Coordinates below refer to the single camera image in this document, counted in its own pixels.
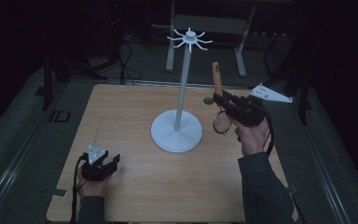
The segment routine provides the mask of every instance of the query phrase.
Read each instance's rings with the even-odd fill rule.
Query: white vertical pole
[[[191,52],[189,49],[189,45],[186,44],[185,56],[183,58],[182,77],[181,77],[181,81],[180,81],[178,108],[176,110],[176,121],[175,121],[175,127],[174,127],[174,130],[176,132],[178,132],[180,130],[180,120],[182,117],[183,102],[185,100],[186,83],[187,83],[187,77],[188,77],[188,68],[190,67],[190,59],[191,59]]]

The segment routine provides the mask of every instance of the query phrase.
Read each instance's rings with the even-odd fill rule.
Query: dark background
[[[0,1],[0,117],[28,77],[42,66],[48,46],[54,45],[86,63],[87,50],[97,54],[117,50],[118,42],[108,42],[108,47],[101,45],[112,21],[121,22],[116,24],[118,37],[125,33],[126,24],[131,24],[146,39],[151,23],[169,24],[170,1],[92,3]],[[198,6],[179,9],[210,13],[201,11],[202,4],[217,7],[221,16],[230,14],[228,4],[214,1],[200,1]],[[293,31],[288,28],[295,21],[291,18],[306,19],[306,22],[295,26]],[[307,65],[311,71],[310,83],[358,170],[358,1],[340,1],[322,7],[262,5],[257,9],[252,30],[290,34],[294,46],[284,67]]]

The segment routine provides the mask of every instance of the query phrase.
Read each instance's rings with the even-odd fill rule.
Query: white stand
[[[188,77],[188,68],[190,66],[190,58],[192,45],[197,45],[202,48],[197,42],[211,43],[212,41],[201,41],[196,35],[188,28],[186,35],[179,34],[181,38],[170,38],[170,40],[183,40],[183,42],[174,48],[179,48],[186,44],[185,56],[182,67],[182,77],[180,83],[180,92],[177,110],[170,110],[158,115],[152,123],[151,134],[155,143],[162,149],[169,152],[186,152],[197,146],[202,138],[202,126],[199,120],[192,114],[183,111],[183,103],[185,100],[186,83]]]

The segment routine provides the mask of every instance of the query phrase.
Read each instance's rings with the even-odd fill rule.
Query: white round base
[[[179,131],[174,130],[176,110],[158,115],[152,123],[155,143],[169,152],[186,152],[196,147],[202,138],[202,126],[192,114],[182,111]]]

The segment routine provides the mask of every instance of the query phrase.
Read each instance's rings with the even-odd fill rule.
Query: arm
[[[77,224],[104,224],[104,195],[111,176],[103,181],[87,181],[81,175],[81,168],[77,171],[80,195],[80,211]]]
[[[236,120],[243,157],[238,160],[242,175],[242,199],[246,223],[294,223],[294,205],[282,182],[271,169],[264,140],[268,123],[245,127]]]

